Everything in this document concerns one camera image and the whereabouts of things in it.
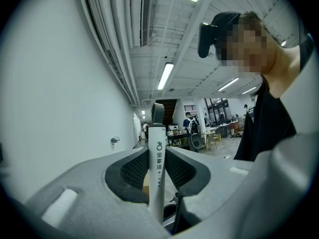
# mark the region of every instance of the black device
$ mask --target black device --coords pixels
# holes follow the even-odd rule
[[[201,58],[208,56],[209,48],[214,45],[218,60],[227,60],[226,52],[222,49],[221,44],[227,37],[228,31],[238,23],[240,13],[222,12],[219,13],[211,24],[202,22],[199,26],[199,39],[197,53]]]

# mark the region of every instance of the ceiling beam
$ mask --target ceiling beam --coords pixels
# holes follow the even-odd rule
[[[220,68],[220,66],[218,66],[213,72],[211,72],[211,74],[210,74],[205,80],[203,80],[203,81],[197,86],[197,88],[198,88],[198,89],[204,89],[204,88],[206,88],[207,86],[209,86],[209,84],[211,84],[211,83],[213,82],[214,77],[215,77],[214,72],[215,72],[218,68]],[[198,94],[198,92],[199,92],[199,91],[198,91],[197,89],[193,90],[193,91],[192,91],[192,96],[196,96],[196,94]]]
[[[266,25],[271,25],[277,18],[282,17],[288,5],[288,0],[278,0],[274,7],[272,7],[270,12],[264,18],[264,22],[266,23]]]
[[[171,81],[178,71],[178,68],[183,60],[183,57],[199,27],[199,24],[204,18],[204,15],[209,7],[209,4],[212,0],[198,0],[198,2],[195,5],[195,8],[193,10],[193,13],[190,17],[189,24],[187,25],[185,34],[183,36],[183,39],[178,47],[175,59],[174,59],[174,67],[172,69],[172,72],[168,78],[168,81],[166,83],[166,87],[163,90],[162,97],[165,95],[167,89],[169,89],[169,85],[171,84]]]

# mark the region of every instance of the logo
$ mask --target logo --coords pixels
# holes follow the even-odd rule
[[[161,142],[160,142],[160,141],[158,141],[158,146],[156,147],[156,149],[157,149],[157,150],[163,149],[163,147],[161,146]]]

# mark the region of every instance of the person in background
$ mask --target person in background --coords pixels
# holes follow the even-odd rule
[[[219,115],[219,120],[218,120],[218,125],[222,125],[224,123],[226,123],[225,116],[224,116],[224,114],[220,114]]]
[[[146,122],[144,122],[144,125],[143,125],[143,132],[146,132],[146,127],[147,127],[148,125],[147,125],[147,123]]]
[[[282,47],[253,11],[221,12],[211,25],[221,64],[238,66],[242,72],[256,73],[262,78],[253,113],[246,114],[244,133],[234,158],[255,161],[260,152],[271,150],[296,134],[280,97],[306,65],[315,44],[308,35],[295,47]]]
[[[245,115],[246,115],[247,112],[248,112],[248,106],[247,106],[247,105],[244,105],[244,108],[245,108]]]
[[[146,122],[144,122],[143,131],[145,132],[145,142],[147,142],[149,140],[149,125]]]
[[[191,130],[192,131],[193,130],[197,130],[197,125],[199,125],[199,122],[198,122],[198,120],[197,120],[197,118],[195,116],[194,117],[191,116],[190,112],[186,112],[185,115],[186,115],[186,119],[183,122],[183,130],[186,130],[186,132],[187,132],[187,141],[188,141],[189,149],[191,151],[198,152],[198,149],[196,149],[194,147],[193,142],[191,141],[192,132],[189,132],[188,126],[189,126],[190,121],[195,119],[196,122],[192,123],[192,129]]]

